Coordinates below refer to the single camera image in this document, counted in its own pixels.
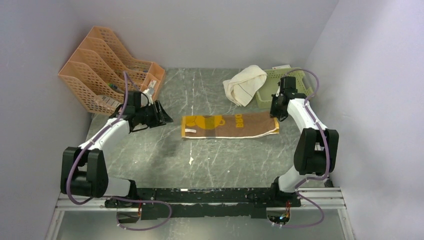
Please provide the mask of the yellow brown bear towel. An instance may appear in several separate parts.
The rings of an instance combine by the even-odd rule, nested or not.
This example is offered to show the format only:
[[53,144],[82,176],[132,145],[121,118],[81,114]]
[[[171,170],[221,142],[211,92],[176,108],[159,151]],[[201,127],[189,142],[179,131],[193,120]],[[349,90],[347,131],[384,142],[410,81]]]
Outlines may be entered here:
[[267,112],[191,115],[181,120],[184,139],[254,139],[279,133],[278,120]]

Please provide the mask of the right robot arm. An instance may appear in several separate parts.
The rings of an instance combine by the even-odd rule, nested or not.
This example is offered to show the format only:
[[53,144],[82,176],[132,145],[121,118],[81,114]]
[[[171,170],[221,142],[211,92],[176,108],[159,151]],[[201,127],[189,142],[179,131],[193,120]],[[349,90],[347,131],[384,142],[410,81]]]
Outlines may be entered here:
[[296,78],[284,76],[272,95],[270,116],[282,122],[293,118],[300,137],[293,155],[293,166],[278,177],[279,188],[270,193],[270,202],[282,207],[289,194],[309,180],[325,180],[336,165],[339,133],[325,126],[312,110],[308,97],[298,92]]

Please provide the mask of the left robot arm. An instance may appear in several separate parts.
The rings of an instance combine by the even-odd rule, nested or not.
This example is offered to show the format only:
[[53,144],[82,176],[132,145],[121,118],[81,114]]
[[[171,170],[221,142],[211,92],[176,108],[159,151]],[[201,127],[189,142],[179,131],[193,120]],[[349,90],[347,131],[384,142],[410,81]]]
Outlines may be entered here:
[[108,175],[106,159],[117,144],[137,126],[142,130],[172,123],[161,103],[150,101],[142,106],[146,94],[129,91],[106,124],[89,140],[77,147],[67,147],[62,155],[60,191],[62,194],[101,198],[118,197],[126,208],[134,207],[139,200],[135,181]]

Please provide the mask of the orange plastic file organizer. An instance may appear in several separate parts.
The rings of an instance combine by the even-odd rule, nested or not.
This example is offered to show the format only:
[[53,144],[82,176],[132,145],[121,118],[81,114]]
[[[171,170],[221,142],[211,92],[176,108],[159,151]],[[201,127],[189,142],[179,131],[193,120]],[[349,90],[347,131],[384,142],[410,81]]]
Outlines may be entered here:
[[93,26],[58,76],[87,112],[109,116],[124,101],[124,73],[132,80],[129,90],[153,87],[158,98],[165,69],[134,58],[110,28]]

